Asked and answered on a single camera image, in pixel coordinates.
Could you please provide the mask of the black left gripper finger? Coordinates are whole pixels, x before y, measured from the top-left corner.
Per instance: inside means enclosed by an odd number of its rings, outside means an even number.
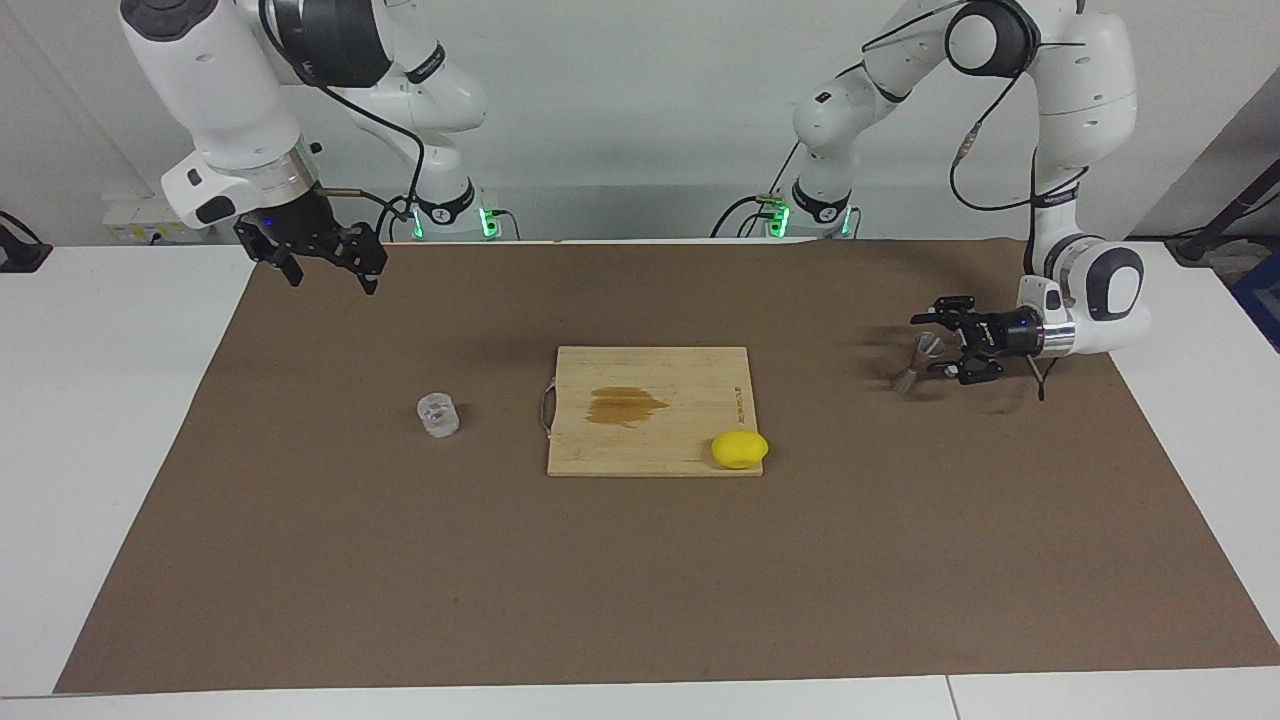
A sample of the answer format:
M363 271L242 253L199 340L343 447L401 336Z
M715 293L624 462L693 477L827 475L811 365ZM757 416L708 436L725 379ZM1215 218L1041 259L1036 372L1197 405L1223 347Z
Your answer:
M980 329L986 316L977 311L973 296L938 297L927 310L910 318L911 325L938 325L946 331Z
M975 386L998 380L1004 375L1004 351L965 346L928 363L928 373Z

